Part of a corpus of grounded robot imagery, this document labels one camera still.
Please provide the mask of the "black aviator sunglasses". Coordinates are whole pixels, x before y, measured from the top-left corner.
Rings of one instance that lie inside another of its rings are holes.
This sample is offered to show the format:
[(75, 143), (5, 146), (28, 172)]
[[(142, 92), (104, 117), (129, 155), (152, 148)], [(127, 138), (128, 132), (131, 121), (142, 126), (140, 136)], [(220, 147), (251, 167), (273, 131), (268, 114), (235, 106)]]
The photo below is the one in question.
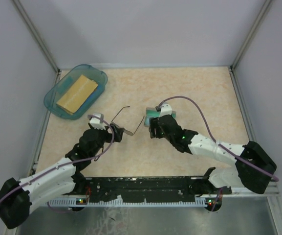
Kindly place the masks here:
[[(129, 108), (130, 106), (124, 106), (122, 107), (118, 112), (117, 114), (113, 117), (113, 119), (111, 120), (111, 123), (116, 126), (117, 128), (121, 128), (119, 125), (117, 125), (114, 120), (117, 118), (117, 116), (125, 109), (125, 108)], [(123, 132), (129, 136), (133, 136), (135, 135), (135, 133), (137, 132), (137, 130), (139, 129), (140, 125), (142, 124), (143, 120), (144, 120), (145, 116), (142, 117), (141, 121), (139, 122), (138, 126), (136, 127), (136, 129), (132, 132), (132, 131), (129, 131), (125, 128), (123, 128)]]

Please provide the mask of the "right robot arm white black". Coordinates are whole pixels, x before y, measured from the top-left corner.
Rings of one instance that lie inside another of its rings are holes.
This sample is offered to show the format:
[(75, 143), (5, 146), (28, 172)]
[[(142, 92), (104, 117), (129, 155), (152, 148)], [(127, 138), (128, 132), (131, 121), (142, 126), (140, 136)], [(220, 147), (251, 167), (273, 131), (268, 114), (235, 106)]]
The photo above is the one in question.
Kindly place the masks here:
[(277, 169), (258, 143), (216, 142), (196, 131), (183, 129), (171, 115), (151, 118), (149, 132), (152, 139), (165, 138), (181, 153), (206, 156), (229, 165), (229, 168), (215, 168), (202, 182), (209, 194), (222, 187), (245, 187), (264, 194)]

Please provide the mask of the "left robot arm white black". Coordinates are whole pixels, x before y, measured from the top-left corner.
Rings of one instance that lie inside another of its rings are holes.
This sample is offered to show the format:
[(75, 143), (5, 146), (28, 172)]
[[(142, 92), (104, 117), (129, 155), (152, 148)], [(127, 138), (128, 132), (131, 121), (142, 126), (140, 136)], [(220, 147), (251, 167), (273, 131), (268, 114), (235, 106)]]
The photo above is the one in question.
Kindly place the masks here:
[(64, 194), (81, 194), (86, 180), (81, 174), (105, 151), (105, 143), (120, 142), (124, 129), (111, 123), (100, 129), (91, 126), (78, 143), (58, 162), (27, 178), (4, 182), (0, 190), (0, 219), (8, 229), (21, 225), (39, 206)]

